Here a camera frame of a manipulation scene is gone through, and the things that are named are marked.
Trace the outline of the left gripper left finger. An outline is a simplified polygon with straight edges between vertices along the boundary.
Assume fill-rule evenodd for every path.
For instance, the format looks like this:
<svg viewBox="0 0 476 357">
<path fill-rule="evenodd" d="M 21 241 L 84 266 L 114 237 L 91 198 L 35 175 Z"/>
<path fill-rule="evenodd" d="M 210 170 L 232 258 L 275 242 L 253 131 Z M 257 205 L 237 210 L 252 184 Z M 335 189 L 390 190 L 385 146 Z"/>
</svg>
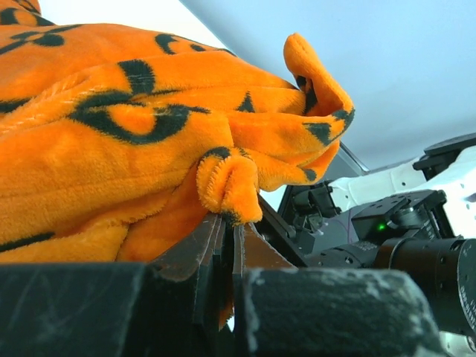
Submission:
<svg viewBox="0 0 476 357">
<path fill-rule="evenodd" d="M 215 356 L 225 224 L 150 263 L 1 267 L 3 356 Z"/>
</svg>

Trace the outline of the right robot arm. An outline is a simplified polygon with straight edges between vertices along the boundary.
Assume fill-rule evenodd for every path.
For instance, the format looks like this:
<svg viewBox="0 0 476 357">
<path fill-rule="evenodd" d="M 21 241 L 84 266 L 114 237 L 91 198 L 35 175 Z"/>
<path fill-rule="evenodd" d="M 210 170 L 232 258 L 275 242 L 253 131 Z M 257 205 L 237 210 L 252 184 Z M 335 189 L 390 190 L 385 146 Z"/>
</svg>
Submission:
<svg viewBox="0 0 476 357">
<path fill-rule="evenodd" d="M 447 353 L 475 354 L 474 134 L 364 176 L 287 187 L 279 214 L 312 266 L 406 272 Z"/>
</svg>

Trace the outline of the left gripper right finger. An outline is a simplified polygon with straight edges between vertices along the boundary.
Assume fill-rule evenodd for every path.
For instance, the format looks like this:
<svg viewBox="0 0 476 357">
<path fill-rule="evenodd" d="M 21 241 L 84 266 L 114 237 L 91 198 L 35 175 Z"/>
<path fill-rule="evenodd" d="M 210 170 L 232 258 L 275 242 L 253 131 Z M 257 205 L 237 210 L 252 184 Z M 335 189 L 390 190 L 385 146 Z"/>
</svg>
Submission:
<svg viewBox="0 0 476 357">
<path fill-rule="evenodd" d="M 237 356 L 444 356 L 421 290 L 400 271 L 296 268 L 252 225 L 234 238 Z"/>
</svg>

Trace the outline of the orange patterned pillowcase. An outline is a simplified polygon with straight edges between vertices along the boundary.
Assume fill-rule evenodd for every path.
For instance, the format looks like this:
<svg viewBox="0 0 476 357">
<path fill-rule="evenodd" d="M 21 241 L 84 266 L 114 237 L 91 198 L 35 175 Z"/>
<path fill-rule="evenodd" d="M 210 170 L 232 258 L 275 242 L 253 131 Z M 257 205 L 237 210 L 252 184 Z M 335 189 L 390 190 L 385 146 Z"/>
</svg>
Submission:
<svg viewBox="0 0 476 357">
<path fill-rule="evenodd" d="M 1 262 L 155 259 L 208 213 L 259 222 L 260 191 L 314 184 L 349 95 L 298 34 L 289 83 L 231 52 L 1 3 Z"/>
</svg>

